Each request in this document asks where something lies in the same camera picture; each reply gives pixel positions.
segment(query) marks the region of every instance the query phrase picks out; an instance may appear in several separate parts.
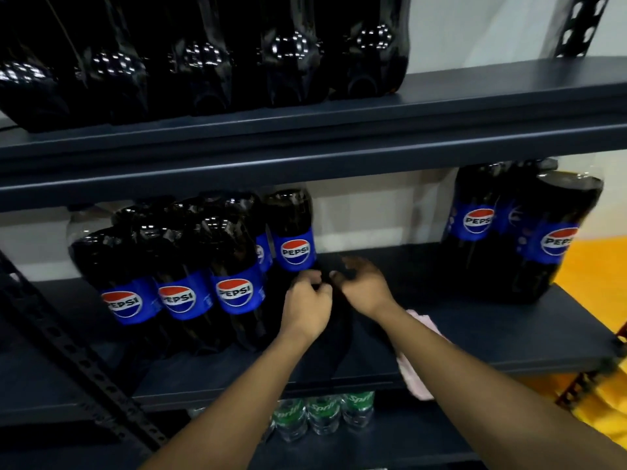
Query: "sprite bottle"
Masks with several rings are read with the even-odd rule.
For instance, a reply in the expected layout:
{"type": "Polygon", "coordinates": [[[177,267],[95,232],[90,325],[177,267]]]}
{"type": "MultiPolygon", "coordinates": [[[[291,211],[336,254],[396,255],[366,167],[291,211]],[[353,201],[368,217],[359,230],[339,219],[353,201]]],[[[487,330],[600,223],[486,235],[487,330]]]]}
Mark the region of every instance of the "sprite bottle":
{"type": "Polygon", "coordinates": [[[374,391],[342,394],[342,417],[352,427],[365,427],[372,419],[374,391]]]}
{"type": "Polygon", "coordinates": [[[307,432],[307,412],[302,399],[283,399],[273,414],[275,428],[285,442],[294,442],[307,432]]]}
{"type": "Polygon", "coordinates": [[[307,399],[307,418],[318,435],[333,434],[340,425],[340,396],[328,395],[307,399]]]}

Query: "forearm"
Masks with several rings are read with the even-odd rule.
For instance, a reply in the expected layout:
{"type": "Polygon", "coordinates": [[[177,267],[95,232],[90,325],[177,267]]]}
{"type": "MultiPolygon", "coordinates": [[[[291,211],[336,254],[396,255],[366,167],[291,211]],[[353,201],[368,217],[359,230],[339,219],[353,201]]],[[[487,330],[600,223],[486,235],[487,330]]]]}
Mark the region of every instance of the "forearm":
{"type": "Polygon", "coordinates": [[[627,452],[429,330],[395,303],[377,321],[493,470],[623,468],[627,452]]]}
{"type": "Polygon", "coordinates": [[[246,468],[309,344],[299,335],[279,335],[235,383],[141,470],[246,468]]]}

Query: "finger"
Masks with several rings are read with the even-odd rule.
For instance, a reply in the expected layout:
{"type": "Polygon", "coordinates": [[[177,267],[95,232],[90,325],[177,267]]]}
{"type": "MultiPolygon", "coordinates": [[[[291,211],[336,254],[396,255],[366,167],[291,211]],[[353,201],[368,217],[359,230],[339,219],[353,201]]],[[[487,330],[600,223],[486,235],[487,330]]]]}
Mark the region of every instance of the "finger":
{"type": "Polygon", "coordinates": [[[359,272],[372,272],[376,271],[377,268],[372,264],[372,262],[368,259],[364,259],[359,256],[348,256],[342,257],[342,262],[346,266],[347,269],[355,269],[359,272]]]}
{"type": "Polygon", "coordinates": [[[319,284],[322,282],[322,272],[308,269],[301,271],[292,282],[292,286],[298,282],[307,282],[309,284],[319,284]]]}
{"type": "Polygon", "coordinates": [[[341,272],[338,271],[331,271],[329,273],[329,277],[331,277],[331,280],[333,280],[333,283],[341,290],[342,286],[344,285],[344,282],[347,281],[347,278],[344,276],[344,274],[342,274],[341,272]]]}
{"type": "Polygon", "coordinates": [[[316,292],[319,296],[328,296],[329,298],[333,297],[333,287],[330,284],[323,283],[318,287],[318,291],[316,292]]]}

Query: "white wall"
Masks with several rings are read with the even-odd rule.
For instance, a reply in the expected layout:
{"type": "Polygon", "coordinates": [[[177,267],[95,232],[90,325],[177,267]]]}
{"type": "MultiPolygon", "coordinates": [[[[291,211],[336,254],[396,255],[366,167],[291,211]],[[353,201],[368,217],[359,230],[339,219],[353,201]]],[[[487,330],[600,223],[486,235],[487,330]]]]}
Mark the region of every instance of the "white wall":
{"type": "MultiPolygon", "coordinates": [[[[412,0],[409,72],[535,59],[559,1],[412,0]]],[[[627,55],[625,19],[627,0],[610,0],[589,55],[627,55]]],[[[596,163],[606,189],[581,236],[627,234],[627,152],[600,153],[596,163]]],[[[310,181],[318,250],[439,240],[454,178],[444,169],[310,181]]],[[[0,249],[30,280],[78,276],[66,252],[67,217],[63,208],[2,213],[0,249]]]]}

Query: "pepsi label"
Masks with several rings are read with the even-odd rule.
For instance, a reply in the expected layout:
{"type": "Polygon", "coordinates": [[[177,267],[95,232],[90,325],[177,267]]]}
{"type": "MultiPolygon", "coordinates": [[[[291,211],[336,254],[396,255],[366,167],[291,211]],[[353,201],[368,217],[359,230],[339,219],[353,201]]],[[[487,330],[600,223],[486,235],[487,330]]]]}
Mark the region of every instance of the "pepsi label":
{"type": "Polygon", "coordinates": [[[266,298],[263,291],[263,274],[255,264],[232,276],[211,276],[222,309],[231,315],[253,311],[266,298]]]}
{"type": "Polygon", "coordinates": [[[257,244],[257,262],[262,272],[267,272],[272,265],[272,253],[270,252],[270,243],[268,242],[268,234],[265,232],[255,239],[257,244]]]}
{"type": "Polygon", "coordinates": [[[527,234],[518,238],[517,252],[541,264],[560,264],[577,235],[579,224],[540,221],[526,229],[527,234]]]}
{"type": "Polygon", "coordinates": [[[487,236],[493,218],[493,206],[455,202],[451,207],[447,228],[458,239],[479,241],[487,236]]]}
{"type": "Polygon", "coordinates": [[[157,315],[161,304],[150,278],[100,292],[102,300],[121,324],[138,324],[157,315]]]}
{"type": "Polygon", "coordinates": [[[191,320],[213,306],[200,271],[176,282],[160,284],[159,297],[170,315],[177,320],[191,320]]]}
{"type": "Polygon", "coordinates": [[[294,237],[272,236],[278,264],[287,271],[310,269],[316,261],[314,234],[309,230],[294,237]]]}

